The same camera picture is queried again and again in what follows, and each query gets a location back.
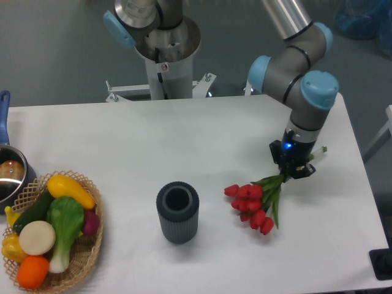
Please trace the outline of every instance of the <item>bok choy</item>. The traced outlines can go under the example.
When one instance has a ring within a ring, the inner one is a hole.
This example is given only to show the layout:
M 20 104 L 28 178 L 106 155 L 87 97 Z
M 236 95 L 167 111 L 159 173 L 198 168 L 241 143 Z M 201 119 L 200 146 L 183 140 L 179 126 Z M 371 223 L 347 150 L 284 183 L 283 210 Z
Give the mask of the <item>bok choy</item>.
M 47 222 L 53 226 L 56 233 L 49 272 L 62 273 L 69 266 L 71 246 L 84 224 L 83 207 L 72 197 L 57 198 L 49 207 Z

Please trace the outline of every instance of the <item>tulip bouquet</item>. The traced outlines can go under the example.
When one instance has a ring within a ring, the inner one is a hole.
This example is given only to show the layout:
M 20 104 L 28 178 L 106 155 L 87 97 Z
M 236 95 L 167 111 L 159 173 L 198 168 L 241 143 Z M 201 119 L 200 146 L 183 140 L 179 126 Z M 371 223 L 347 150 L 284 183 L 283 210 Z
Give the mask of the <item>tulip bouquet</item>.
M 326 147 L 316 150 L 309 161 L 321 157 L 326 150 Z M 284 174 L 269 176 L 241 187 L 234 184 L 225 188 L 224 194 L 233 198 L 232 207 L 239 211 L 241 222 L 249 221 L 252 229 L 267 235 L 274 225 L 279 228 L 279 199 L 286 177 Z

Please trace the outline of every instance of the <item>gray floor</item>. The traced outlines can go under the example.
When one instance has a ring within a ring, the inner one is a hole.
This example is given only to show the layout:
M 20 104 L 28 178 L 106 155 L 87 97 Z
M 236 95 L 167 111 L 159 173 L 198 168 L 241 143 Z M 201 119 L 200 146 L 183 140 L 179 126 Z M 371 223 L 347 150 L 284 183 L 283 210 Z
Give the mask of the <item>gray floor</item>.
M 112 86 L 147 84 L 143 61 L 115 43 L 104 28 L 102 14 L 113 2 L 0 0 L 0 89 L 12 92 L 11 106 L 104 102 L 106 79 Z M 335 30 L 335 1 L 304 3 L 314 21 L 335 33 L 333 48 L 315 69 L 339 80 L 363 151 L 387 120 L 392 61 L 373 40 L 347 39 Z M 283 49 L 260 1 L 188 0 L 184 13 L 202 32 L 194 77 L 216 74 L 216 95 L 241 94 L 255 58 Z M 382 220 L 392 215 L 391 151 L 390 140 L 366 164 Z

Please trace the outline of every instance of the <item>yellow squash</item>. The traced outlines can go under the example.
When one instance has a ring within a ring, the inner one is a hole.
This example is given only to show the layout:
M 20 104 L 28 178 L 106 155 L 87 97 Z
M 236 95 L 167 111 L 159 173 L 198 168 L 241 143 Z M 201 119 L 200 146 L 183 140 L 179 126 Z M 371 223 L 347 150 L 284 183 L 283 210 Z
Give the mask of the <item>yellow squash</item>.
M 76 180 L 64 175 L 54 175 L 48 180 L 49 193 L 54 198 L 70 196 L 84 209 L 93 209 L 96 205 L 94 198 Z
M 19 245 L 19 236 L 12 233 L 4 238 L 2 241 L 1 253 L 9 260 L 21 263 L 28 255 L 22 250 Z

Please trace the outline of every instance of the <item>blue light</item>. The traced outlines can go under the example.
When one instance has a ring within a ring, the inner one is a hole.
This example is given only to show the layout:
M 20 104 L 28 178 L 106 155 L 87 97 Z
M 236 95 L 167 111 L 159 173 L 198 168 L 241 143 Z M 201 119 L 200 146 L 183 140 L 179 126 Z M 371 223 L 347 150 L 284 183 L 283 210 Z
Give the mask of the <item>blue light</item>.
M 291 143 L 285 143 L 284 144 L 284 149 L 288 150 L 292 147 L 293 145 Z

